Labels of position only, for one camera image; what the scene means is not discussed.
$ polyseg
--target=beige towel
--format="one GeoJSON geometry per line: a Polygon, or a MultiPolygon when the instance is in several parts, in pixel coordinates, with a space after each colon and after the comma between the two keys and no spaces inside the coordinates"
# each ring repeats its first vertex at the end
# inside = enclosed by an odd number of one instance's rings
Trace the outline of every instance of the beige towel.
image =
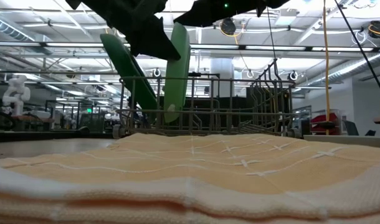
{"type": "Polygon", "coordinates": [[[136,134],[0,160],[0,223],[380,223],[380,148],[136,134]]]}

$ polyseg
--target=metal wire rack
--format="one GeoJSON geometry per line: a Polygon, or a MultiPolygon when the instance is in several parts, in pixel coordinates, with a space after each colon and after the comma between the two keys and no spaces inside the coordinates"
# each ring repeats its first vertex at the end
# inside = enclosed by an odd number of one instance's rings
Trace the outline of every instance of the metal wire rack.
{"type": "Polygon", "coordinates": [[[284,135],[297,137],[298,131],[292,129],[295,117],[292,111],[292,88],[295,83],[281,80],[275,74],[272,79],[271,68],[277,70],[274,60],[266,70],[255,80],[237,80],[222,78],[166,78],[166,77],[125,77],[120,79],[122,84],[120,109],[121,126],[114,127],[113,135],[120,138],[127,134],[148,133],[167,136],[177,135],[208,135],[208,134],[250,134],[265,133],[276,136],[284,135]],[[187,80],[191,94],[186,97],[184,107],[178,113],[179,118],[172,123],[165,123],[164,114],[172,113],[163,109],[162,87],[168,79],[187,80]],[[153,80],[156,82],[156,101],[158,107],[154,110],[137,108],[132,100],[129,108],[123,107],[125,84],[132,82],[136,88],[137,80],[153,80]],[[209,96],[199,98],[194,94],[195,83],[209,83],[209,96]],[[228,97],[214,93],[222,88],[220,85],[229,83],[228,97]],[[234,95],[234,84],[246,89],[247,97],[234,95]]]}

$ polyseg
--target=ceiling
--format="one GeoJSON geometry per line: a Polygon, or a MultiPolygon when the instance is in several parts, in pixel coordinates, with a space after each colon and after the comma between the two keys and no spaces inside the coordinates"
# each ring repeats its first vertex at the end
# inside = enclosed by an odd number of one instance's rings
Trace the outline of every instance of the ceiling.
{"type": "MultiPolygon", "coordinates": [[[[359,0],[358,5],[363,5],[369,0],[359,0]]],[[[173,19],[183,12],[190,10],[194,0],[168,0],[164,12],[157,14],[157,17],[164,17],[164,28],[166,35],[171,35],[173,19]]],[[[352,0],[343,0],[343,2],[352,2],[352,0]]],[[[313,26],[322,16],[322,0],[291,0],[279,9],[270,9],[269,17],[267,11],[262,17],[256,18],[255,11],[234,16],[234,22],[237,31],[241,32],[238,36],[241,45],[301,45],[301,46],[324,46],[322,27],[317,26],[317,30],[311,32],[303,40],[299,38],[304,35],[305,30],[313,26]],[[298,14],[295,20],[290,24],[291,30],[287,26],[276,26],[275,20],[279,16],[279,10],[297,10],[298,14]],[[272,39],[269,31],[269,21],[272,26],[272,39]]],[[[327,0],[327,8],[335,11],[334,0],[327,0]]],[[[361,27],[367,27],[370,21],[380,21],[380,0],[376,5],[370,5],[363,9],[358,9],[352,5],[347,5],[344,13],[354,30],[360,30],[361,27]]],[[[100,42],[99,35],[102,33],[117,34],[116,30],[107,27],[105,21],[92,12],[86,5],[81,4],[76,11],[73,11],[64,0],[0,0],[0,16],[12,23],[17,29],[28,34],[42,34],[54,42],[100,42]]],[[[192,44],[232,44],[235,40],[232,37],[224,36],[220,29],[207,27],[196,29],[187,27],[192,44]]],[[[328,45],[338,47],[355,46],[351,34],[340,13],[330,15],[327,22],[328,45]]],[[[364,47],[374,45],[380,46],[380,39],[370,37],[363,38],[364,47]]],[[[0,32],[0,40],[16,41],[6,34],[0,32]]],[[[42,67],[45,63],[49,71],[93,71],[93,72],[110,72],[111,65],[103,49],[63,49],[55,48],[53,54],[44,56],[34,54],[23,48],[0,48],[0,68],[13,69],[11,66],[21,67],[23,70],[30,70],[34,65],[42,67]],[[83,57],[73,56],[74,51],[83,57]]],[[[313,78],[325,71],[324,53],[311,52],[276,52],[278,69],[282,74],[297,71],[300,76],[300,83],[306,81],[306,78],[313,78]]],[[[190,61],[190,71],[208,71],[210,61],[216,57],[233,58],[233,65],[238,72],[242,72],[242,78],[247,79],[247,67],[253,72],[261,72],[273,60],[273,52],[239,52],[235,50],[201,50],[193,51],[190,61]]],[[[354,53],[330,53],[330,66],[334,67],[342,62],[353,59],[360,59],[361,54],[354,53]]],[[[152,69],[159,68],[164,75],[166,61],[157,58],[140,55],[137,58],[140,67],[151,73],[152,69]]],[[[43,75],[42,78],[50,80],[53,78],[57,81],[66,80],[63,75],[43,75]]],[[[117,82],[118,75],[105,75],[102,80],[106,82],[117,82]]],[[[72,87],[76,90],[84,91],[79,87],[72,87]]]]}

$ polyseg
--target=folded towel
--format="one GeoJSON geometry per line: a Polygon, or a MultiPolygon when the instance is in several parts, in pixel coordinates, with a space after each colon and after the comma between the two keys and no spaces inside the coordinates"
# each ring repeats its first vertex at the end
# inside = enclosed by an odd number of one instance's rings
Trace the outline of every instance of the folded towel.
{"type": "Polygon", "coordinates": [[[0,160],[0,223],[380,223],[380,148],[135,134],[0,160]]]}

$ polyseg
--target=white robot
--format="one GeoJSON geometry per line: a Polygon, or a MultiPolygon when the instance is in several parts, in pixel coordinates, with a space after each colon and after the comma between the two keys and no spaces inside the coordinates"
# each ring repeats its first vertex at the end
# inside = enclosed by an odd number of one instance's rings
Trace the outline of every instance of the white robot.
{"type": "Polygon", "coordinates": [[[24,82],[27,80],[25,75],[17,75],[9,80],[9,88],[3,94],[3,106],[5,113],[12,112],[12,116],[22,115],[24,101],[31,98],[31,91],[25,87],[24,82]],[[10,104],[14,103],[14,109],[11,111],[10,104]]]}

